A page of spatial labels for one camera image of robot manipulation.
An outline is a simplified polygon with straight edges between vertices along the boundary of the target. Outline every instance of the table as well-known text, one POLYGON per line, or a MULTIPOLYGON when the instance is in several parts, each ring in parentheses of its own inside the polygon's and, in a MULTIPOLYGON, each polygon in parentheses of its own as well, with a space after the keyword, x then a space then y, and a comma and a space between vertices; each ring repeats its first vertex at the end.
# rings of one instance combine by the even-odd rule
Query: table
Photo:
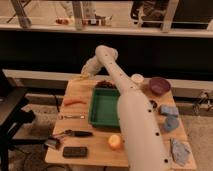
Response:
MULTIPOLYGON (((115 166, 115 167, 128 167, 127 155, 124 150, 120 151, 112 151, 108 144, 107 140, 112 134, 120 134, 119 131, 115 130, 103 130, 92 127, 88 123, 88 113, 89 106, 92 96, 92 91, 97 83, 97 80, 70 80, 67 89, 64 95, 64 99, 81 99, 86 102, 86 104, 73 104, 62 106, 60 108, 59 115, 85 115, 85 119, 58 119, 55 123, 55 128, 53 130, 53 134, 60 133, 66 129, 73 130, 83 130, 83 131, 91 131, 93 132, 92 137, 87 138, 77 138, 77 137, 66 137, 63 140, 62 146, 59 150, 54 150, 49 148, 46 154, 45 161, 47 163, 61 163, 61 164, 74 164, 74 165, 97 165, 97 166, 115 166), (87 158, 63 158, 62 150, 64 146, 87 146, 89 153, 87 158)), ((175 106, 175 102, 171 92, 166 93, 164 96, 156 97, 154 96, 147 85, 143 85, 143 92, 147 95, 147 97, 151 100, 155 100, 158 103, 158 106, 161 104, 168 104, 171 106, 175 106)), ((170 139, 177 138, 181 140, 183 143, 187 144, 190 147, 190 144, 187 139, 187 135, 184 130, 184 126, 180 118, 180 126, 170 132, 167 133, 163 130, 163 123, 165 120, 165 116, 159 115, 159 113, 155 112, 157 123, 159 124, 160 131, 163 137, 163 141, 165 143, 166 149, 170 154, 170 139)), ((196 170, 196 163, 193 157, 193 154, 190 154, 188 163, 181 167, 178 164, 172 162, 173 170, 196 170)))

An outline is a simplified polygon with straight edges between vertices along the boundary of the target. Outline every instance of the purple bowl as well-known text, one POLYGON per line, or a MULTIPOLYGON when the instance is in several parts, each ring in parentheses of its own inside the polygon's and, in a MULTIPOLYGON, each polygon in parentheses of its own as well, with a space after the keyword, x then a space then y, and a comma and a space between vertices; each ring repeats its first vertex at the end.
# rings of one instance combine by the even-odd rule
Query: purple bowl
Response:
POLYGON ((157 96, 162 96, 171 89, 170 83, 162 77, 153 77, 149 81, 150 90, 157 96))

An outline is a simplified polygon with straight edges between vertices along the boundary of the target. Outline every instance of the knife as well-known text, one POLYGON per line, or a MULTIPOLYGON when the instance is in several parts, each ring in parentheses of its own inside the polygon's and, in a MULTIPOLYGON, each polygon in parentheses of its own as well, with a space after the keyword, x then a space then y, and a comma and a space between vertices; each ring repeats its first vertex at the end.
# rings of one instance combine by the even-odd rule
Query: knife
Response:
POLYGON ((92 132, 88 131, 73 131, 71 129, 67 129, 59 134, 55 134, 54 137, 61 138, 65 136, 71 136, 71 137, 89 137, 92 136, 92 132))

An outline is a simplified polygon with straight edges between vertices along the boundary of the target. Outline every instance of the green tray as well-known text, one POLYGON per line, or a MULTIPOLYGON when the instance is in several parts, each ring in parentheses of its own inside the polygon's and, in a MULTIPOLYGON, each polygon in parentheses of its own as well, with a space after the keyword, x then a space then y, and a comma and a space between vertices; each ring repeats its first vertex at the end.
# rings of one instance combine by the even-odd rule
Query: green tray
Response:
POLYGON ((119 128, 117 118, 119 96, 117 89, 94 88, 89 110, 89 123, 93 127, 119 128))

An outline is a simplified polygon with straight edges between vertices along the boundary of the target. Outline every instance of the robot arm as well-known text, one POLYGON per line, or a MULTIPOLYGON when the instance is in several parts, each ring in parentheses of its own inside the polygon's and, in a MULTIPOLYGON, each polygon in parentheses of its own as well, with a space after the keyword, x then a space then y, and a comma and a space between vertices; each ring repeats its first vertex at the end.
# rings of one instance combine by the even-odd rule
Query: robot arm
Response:
POLYGON ((120 92, 118 118, 131 171, 166 171, 170 169, 160 130, 148 98, 115 63, 115 49, 98 46, 82 74, 96 75, 105 67, 120 92))

